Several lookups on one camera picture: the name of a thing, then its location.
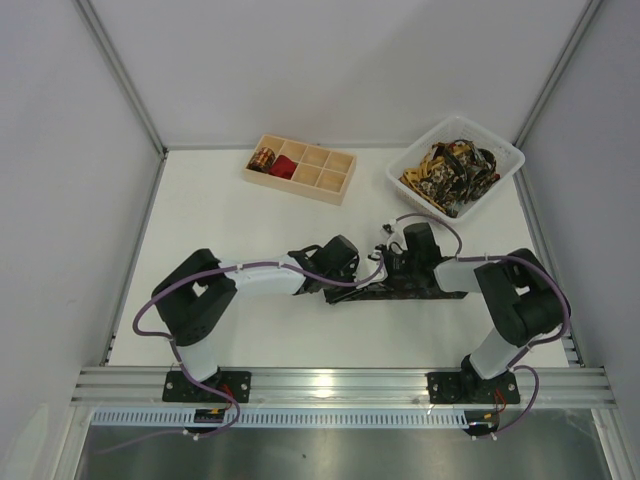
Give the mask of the brown blue-flowered tie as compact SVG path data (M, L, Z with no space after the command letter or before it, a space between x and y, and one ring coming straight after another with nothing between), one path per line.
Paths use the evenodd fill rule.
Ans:
M378 282L356 289L347 300L461 300L466 296L466 292L446 292L436 284Z

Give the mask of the white plastic basket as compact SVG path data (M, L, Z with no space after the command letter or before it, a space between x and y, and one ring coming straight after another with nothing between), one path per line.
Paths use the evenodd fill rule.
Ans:
M424 199L412 189L403 185L399 178L406 168L417 167L433 144L449 143L457 139L473 141L478 147L491 151L497 160L497 172L500 179L478 201L464 206L456 218L443 213L428 199ZM506 140L490 132L479 124L461 116L450 116L438 123L412 143L399 157L387 166L386 177L396 193L409 205L421 213L433 215L451 225L460 224L471 218L484 207L513 175L524 165L525 156Z

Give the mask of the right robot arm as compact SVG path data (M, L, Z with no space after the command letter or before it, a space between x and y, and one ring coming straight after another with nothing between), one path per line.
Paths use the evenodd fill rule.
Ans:
M384 291L391 299L484 299L493 328L481 345L463 358L457 372L429 379L433 402L486 403L506 390L510 370L544 334L564 327L567 299L528 249L507 256L473 259L445 257L425 222L383 227L388 235L383 257Z

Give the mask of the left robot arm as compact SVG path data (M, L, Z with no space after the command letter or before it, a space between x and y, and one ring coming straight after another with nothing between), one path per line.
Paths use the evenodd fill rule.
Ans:
M251 266L234 266L199 249L153 291L155 307L182 365L199 382L218 374L213 330L233 301L249 296L314 294L353 283L357 248L342 235Z

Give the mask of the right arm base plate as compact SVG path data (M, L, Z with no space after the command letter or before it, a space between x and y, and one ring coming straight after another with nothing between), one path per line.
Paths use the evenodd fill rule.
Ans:
M473 371L434 371L426 375L427 390L433 404L493 404L507 405L521 401L516 377L506 372L485 380Z

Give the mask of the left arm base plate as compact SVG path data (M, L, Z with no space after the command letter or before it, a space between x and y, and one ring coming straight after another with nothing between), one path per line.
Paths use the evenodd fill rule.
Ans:
M214 394L213 390L233 397L239 404L249 401L252 373L242 370L221 370L213 377L203 380L205 388L189 381L180 370L166 374L162 400L167 403L222 403L225 397Z

